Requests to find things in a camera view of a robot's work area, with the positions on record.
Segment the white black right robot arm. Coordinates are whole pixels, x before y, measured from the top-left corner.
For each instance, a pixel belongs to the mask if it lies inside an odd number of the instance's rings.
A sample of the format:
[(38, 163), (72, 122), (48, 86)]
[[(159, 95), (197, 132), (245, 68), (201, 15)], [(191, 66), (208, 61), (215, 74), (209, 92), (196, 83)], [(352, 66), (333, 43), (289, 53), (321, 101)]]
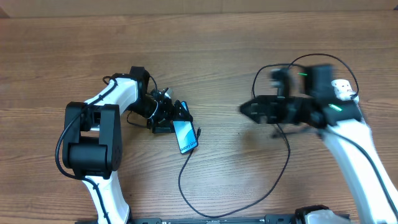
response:
[(337, 161), (363, 222), (397, 223), (397, 189), (374, 145), (357, 93), (333, 80), (330, 64), (304, 67), (304, 97), (290, 94), (288, 68), (271, 72), (276, 95), (258, 95), (239, 110), (256, 123), (305, 123), (318, 130)]

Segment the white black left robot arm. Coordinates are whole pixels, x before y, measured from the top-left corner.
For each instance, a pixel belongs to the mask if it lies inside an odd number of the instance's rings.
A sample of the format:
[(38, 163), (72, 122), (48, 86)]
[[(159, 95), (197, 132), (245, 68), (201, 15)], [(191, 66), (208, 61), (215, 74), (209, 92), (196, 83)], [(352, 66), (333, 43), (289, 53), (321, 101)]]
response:
[(198, 146), (200, 131), (186, 102), (172, 101), (170, 89), (148, 90), (153, 77), (144, 67), (103, 77), (106, 88), (65, 108), (64, 130), (55, 146), (55, 163), (66, 177), (88, 189), (98, 213), (95, 223), (133, 223), (118, 177), (123, 156), (121, 116), (136, 113), (154, 134), (174, 133), (182, 154)]

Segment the Galaxy S24+ smartphone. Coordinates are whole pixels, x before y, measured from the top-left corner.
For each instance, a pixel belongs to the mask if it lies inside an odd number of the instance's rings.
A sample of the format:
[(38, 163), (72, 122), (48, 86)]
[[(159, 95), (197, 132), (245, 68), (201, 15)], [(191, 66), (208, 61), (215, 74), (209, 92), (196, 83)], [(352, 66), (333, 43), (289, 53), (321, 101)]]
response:
[(174, 130), (181, 154), (186, 154), (198, 146), (198, 138), (191, 121), (174, 121)]

